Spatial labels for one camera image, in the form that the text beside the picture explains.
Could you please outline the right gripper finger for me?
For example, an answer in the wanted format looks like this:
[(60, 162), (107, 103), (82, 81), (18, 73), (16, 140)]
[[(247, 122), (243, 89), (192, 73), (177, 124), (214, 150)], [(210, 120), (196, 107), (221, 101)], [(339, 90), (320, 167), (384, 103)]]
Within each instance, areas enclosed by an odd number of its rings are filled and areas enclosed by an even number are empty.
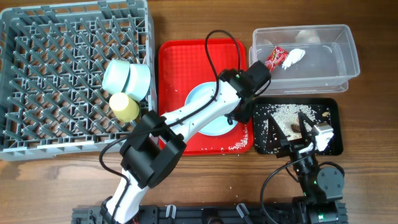
[(309, 141), (312, 139), (312, 134), (307, 130), (306, 125), (313, 127), (313, 121), (308, 118), (308, 116), (303, 112), (298, 112), (298, 124), (300, 128), (300, 133), (302, 139)]
[(287, 143), (287, 137), (273, 117), (268, 119), (266, 149), (279, 152)]

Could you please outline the food scraps and rice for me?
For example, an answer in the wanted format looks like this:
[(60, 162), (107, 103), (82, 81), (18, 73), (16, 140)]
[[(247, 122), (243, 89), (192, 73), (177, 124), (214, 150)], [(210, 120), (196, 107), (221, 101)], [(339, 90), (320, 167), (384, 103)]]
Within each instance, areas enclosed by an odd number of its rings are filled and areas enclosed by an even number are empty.
[(273, 117), (288, 141), (302, 138), (299, 126), (299, 112), (312, 122), (330, 124), (330, 109), (323, 105), (298, 104), (257, 104), (254, 107), (252, 121), (254, 130), (254, 148), (260, 154), (275, 154), (279, 147), (267, 146), (269, 125)]

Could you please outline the large light blue plate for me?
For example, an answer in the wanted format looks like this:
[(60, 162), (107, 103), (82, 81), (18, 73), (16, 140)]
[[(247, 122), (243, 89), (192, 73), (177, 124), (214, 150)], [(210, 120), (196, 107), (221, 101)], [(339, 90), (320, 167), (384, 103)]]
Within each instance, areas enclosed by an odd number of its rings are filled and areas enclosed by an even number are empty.
[[(196, 102), (198, 99), (202, 98), (205, 94), (210, 93), (210, 91), (215, 91), (215, 82), (206, 82), (196, 86), (187, 96), (185, 100), (185, 105)], [(212, 122), (204, 126), (199, 133), (206, 136), (220, 136), (230, 132), (236, 125), (237, 121), (232, 120), (232, 124), (228, 123), (228, 118), (226, 116), (219, 116)]]

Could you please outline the white napkin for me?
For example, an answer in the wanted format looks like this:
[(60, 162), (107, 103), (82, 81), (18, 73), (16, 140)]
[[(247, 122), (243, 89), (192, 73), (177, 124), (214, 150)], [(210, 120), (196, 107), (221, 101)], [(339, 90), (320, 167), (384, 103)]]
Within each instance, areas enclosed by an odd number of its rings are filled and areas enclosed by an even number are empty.
[(300, 61), (305, 55), (305, 50), (304, 49), (293, 49), (289, 52), (288, 56), (282, 63), (282, 68), (286, 70), (289, 68), (291, 65), (297, 63)]

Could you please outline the red snack wrapper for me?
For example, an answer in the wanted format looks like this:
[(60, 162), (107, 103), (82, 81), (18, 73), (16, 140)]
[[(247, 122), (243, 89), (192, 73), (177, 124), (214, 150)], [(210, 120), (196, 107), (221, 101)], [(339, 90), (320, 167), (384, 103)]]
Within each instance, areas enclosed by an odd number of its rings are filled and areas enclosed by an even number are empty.
[(285, 61), (288, 55), (288, 51), (282, 49), (279, 46), (274, 47), (271, 54), (266, 58), (265, 66), (270, 72), (272, 72), (276, 67), (278, 67)]

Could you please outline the light blue bowl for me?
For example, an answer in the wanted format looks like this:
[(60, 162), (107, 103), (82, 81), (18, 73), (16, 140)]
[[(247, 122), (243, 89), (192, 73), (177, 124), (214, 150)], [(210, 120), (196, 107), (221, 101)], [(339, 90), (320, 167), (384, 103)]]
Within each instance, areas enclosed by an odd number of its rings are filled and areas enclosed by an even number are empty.
[(150, 87), (150, 69), (144, 64), (130, 64), (125, 94), (135, 101), (143, 100)]

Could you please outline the yellow plastic cup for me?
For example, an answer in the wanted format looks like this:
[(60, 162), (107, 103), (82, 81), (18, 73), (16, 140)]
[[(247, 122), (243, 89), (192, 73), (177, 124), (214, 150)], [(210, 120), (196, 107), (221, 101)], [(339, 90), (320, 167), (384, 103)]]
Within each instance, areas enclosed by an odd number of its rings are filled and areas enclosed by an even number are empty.
[(115, 93), (109, 99), (109, 106), (118, 120), (128, 123), (139, 115), (138, 104), (125, 93)]

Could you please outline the green bowl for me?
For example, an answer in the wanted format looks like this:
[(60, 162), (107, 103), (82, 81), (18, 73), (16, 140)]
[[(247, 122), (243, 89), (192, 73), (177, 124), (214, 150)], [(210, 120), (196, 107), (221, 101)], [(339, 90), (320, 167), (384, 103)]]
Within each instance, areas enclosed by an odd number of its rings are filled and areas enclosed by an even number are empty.
[(130, 63), (124, 60), (112, 60), (104, 73), (102, 88), (109, 94), (124, 92), (129, 78)]

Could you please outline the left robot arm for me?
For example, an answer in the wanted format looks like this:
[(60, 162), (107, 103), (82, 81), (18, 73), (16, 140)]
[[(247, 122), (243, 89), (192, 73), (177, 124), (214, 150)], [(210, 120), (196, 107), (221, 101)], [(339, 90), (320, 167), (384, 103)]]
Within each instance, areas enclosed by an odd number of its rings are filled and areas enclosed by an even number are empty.
[(163, 115), (151, 110), (123, 138), (119, 153), (122, 171), (103, 168), (121, 177), (112, 197), (101, 205), (107, 223), (127, 223), (139, 210), (149, 189), (159, 185), (175, 168), (187, 142), (207, 124), (226, 116), (247, 123), (258, 91), (271, 80), (270, 70), (260, 61), (244, 70), (223, 70), (216, 75), (216, 88), (199, 100)]

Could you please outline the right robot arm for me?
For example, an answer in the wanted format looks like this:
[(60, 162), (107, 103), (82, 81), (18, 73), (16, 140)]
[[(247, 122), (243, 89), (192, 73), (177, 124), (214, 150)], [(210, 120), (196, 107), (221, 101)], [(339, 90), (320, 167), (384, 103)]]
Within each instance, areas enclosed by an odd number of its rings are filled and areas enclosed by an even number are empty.
[(303, 112), (298, 113), (300, 139), (289, 141), (273, 117), (268, 119), (268, 142), (276, 141), (278, 158), (289, 157), (285, 165), (276, 169), (261, 187), (261, 210), (267, 223), (282, 223), (272, 216), (264, 203), (265, 188), (270, 180), (282, 170), (294, 168), (290, 174), (300, 184), (303, 195), (292, 199), (292, 214), (296, 223), (343, 223), (338, 201), (343, 198), (345, 171), (330, 161), (319, 163), (316, 153), (328, 146), (334, 133), (328, 123), (315, 124)]

